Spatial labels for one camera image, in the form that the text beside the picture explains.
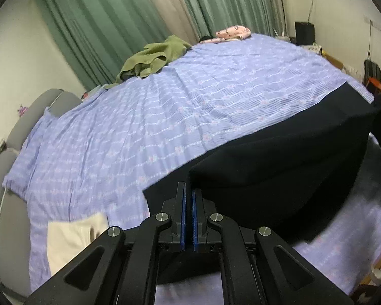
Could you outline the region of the green curtain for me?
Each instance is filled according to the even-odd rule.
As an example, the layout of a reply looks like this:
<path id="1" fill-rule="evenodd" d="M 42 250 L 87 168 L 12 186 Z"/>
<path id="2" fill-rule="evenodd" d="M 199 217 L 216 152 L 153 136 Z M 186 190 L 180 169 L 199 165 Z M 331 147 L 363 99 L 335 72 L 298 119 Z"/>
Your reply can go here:
<path id="1" fill-rule="evenodd" d="M 112 83 L 124 62 L 172 35 L 152 0 L 34 0 L 53 40 L 85 89 Z M 198 39 L 233 25 L 275 35 L 283 0 L 185 0 Z"/>

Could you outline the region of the pink patterned garment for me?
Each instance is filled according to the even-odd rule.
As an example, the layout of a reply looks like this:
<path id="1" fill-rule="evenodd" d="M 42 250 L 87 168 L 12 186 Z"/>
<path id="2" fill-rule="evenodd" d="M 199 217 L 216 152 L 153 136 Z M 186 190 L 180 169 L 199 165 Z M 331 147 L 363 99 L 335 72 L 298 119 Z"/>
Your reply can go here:
<path id="1" fill-rule="evenodd" d="M 249 28 L 242 25 L 234 25 L 230 28 L 220 30 L 215 33 L 215 37 L 201 38 L 200 43 L 222 43 L 227 41 L 242 41 L 251 36 Z"/>

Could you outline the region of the beige curtain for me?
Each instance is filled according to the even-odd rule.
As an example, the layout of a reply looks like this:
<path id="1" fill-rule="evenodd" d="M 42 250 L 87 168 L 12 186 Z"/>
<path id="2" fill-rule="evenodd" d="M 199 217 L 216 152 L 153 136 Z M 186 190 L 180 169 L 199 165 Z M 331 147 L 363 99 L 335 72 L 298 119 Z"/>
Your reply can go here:
<path id="1" fill-rule="evenodd" d="M 168 31 L 190 44 L 199 39 L 185 0 L 152 0 Z"/>

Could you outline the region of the cream folded garment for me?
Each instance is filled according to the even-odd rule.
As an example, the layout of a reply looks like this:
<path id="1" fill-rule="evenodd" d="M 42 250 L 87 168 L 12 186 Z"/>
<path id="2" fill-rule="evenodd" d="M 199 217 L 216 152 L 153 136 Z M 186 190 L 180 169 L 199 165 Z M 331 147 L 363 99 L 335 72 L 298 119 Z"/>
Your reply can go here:
<path id="1" fill-rule="evenodd" d="M 108 229 L 107 216 L 96 213 L 73 222 L 49 222 L 47 259 L 51 276 L 67 265 Z"/>

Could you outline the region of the black pants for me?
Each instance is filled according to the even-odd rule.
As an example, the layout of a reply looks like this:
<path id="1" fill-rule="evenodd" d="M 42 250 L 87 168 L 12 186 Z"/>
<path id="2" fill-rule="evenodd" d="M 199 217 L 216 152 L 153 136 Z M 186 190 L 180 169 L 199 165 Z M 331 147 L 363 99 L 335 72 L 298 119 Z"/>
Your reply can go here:
<path id="1" fill-rule="evenodd" d="M 144 190 L 152 214 L 186 185 L 239 226 L 268 226 L 288 244 L 333 236 L 309 252 L 360 278 L 381 235 L 381 94 L 348 84 L 280 123 L 207 151 Z"/>

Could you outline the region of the white wall power strip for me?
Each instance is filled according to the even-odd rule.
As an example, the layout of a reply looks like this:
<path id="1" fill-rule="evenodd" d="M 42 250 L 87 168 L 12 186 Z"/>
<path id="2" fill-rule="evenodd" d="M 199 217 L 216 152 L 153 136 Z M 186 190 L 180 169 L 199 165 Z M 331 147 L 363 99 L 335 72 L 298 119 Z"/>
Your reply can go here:
<path id="1" fill-rule="evenodd" d="M 381 24 L 373 21 L 371 18 L 364 16 L 364 22 L 366 22 L 370 27 L 375 28 L 379 32 L 381 32 Z"/>

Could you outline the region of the grey upholstered headboard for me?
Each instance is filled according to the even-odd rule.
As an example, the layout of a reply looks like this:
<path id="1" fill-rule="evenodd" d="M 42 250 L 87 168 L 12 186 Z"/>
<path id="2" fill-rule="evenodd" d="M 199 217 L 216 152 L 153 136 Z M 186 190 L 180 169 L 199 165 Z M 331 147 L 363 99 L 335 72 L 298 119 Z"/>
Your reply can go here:
<path id="1" fill-rule="evenodd" d="M 80 103 L 82 100 L 69 91 L 45 91 L 19 117 L 0 149 L 0 288 L 17 299 L 31 293 L 31 224 L 24 199 L 29 172 L 19 154 L 45 113 L 60 117 Z"/>

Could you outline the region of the olive green garment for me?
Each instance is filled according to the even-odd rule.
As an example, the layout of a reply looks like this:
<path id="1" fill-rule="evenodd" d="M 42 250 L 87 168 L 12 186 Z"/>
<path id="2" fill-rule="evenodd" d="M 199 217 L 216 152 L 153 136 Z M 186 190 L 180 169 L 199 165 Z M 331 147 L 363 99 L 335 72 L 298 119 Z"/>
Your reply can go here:
<path id="1" fill-rule="evenodd" d="M 163 42 L 149 43 L 144 46 L 143 50 L 124 62 L 114 83 L 104 85 L 103 88 L 111 89 L 129 78 L 144 79 L 158 73 L 164 66 L 184 56 L 191 48 L 191 44 L 176 35 L 170 35 Z"/>

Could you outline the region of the orange stool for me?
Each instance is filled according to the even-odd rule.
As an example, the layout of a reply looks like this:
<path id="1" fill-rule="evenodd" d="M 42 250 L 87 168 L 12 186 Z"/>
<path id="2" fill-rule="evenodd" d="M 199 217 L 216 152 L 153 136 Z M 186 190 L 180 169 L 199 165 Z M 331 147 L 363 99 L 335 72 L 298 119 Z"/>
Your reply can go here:
<path id="1" fill-rule="evenodd" d="M 368 78 L 366 88 L 374 96 L 381 94 L 381 82 L 374 77 Z"/>

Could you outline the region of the lilac floral striped bed sheet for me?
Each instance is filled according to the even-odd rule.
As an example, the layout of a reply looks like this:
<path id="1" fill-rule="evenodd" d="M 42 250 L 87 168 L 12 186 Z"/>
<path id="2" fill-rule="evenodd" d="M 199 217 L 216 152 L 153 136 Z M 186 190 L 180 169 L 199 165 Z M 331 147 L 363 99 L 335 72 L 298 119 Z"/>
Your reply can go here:
<path id="1" fill-rule="evenodd" d="M 19 154 L 29 172 L 29 296 L 53 277 L 49 222 L 104 213 L 108 228 L 136 228 L 162 210 L 150 212 L 146 188 L 207 151 L 311 108 L 343 84 L 367 102 L 376 97 L 325 58 L 255 34 L 197 44 L 158 73 L 101 87 L 60 117 L 45 113 Z M 218 254 L 193 248 L 192 203 L 183 217 L 184 248 L 161 251 L 153 304 L 225 304 Z"/>

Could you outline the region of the black speaker box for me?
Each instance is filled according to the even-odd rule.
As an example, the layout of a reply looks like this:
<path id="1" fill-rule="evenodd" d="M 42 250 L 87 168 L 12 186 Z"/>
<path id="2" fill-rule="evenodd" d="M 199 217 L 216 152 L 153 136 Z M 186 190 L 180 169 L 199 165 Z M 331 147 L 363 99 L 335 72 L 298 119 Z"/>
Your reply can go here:
<path id="1" fill-rule="evenodd" d="M 297 45 L 312 45 L 316 42 L 314 25 L 309 22 L 295 22 Z"/>

